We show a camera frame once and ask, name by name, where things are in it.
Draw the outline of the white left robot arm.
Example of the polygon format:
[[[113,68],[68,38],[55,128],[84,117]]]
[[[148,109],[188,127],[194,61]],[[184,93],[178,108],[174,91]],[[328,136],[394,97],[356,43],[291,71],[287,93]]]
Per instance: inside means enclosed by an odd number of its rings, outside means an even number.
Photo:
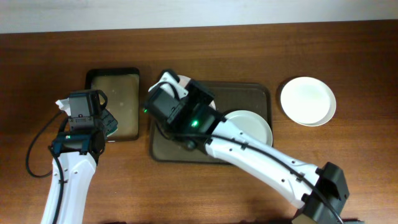
[[[49,146],[53,157],[52,181],[42,223],[81,223],[86,196],[99,156],[105,151],[108,136],[118,130],[118,122],[103,110],[98,126],[65,131],[66,122]]]

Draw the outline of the yellow green sponge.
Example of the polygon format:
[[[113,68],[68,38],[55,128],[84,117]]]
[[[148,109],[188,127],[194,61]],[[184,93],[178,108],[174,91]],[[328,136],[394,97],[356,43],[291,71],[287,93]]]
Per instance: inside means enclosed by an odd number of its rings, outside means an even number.
[[[103,115],[103,121],[106,128],[106,136],[108,137],[118,130],[118,121],[107,109],[103,111]]]

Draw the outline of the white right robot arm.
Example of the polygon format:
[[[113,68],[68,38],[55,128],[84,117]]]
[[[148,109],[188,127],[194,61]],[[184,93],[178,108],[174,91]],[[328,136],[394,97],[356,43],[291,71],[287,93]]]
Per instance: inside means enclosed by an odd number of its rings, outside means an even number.
[[[213,94],[195,80],[181,86],[162,80],[149,88],[144,103],[165,137],[251,174],[290,202],[293,223],[342,223],[349,197],[343,171],[328,162],[322,168],[294,159],[267,143],[264,118],[248,110],[221,113]]]

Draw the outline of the cream white plate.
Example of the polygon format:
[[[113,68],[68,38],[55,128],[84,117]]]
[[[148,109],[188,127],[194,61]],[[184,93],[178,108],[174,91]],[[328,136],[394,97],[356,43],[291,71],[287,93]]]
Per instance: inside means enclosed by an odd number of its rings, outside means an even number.
[[[288,81],[280,92],[283,112],[297,124],[321,126],[336,112],[336,98],[331,88],[312,77],[297,77]]]

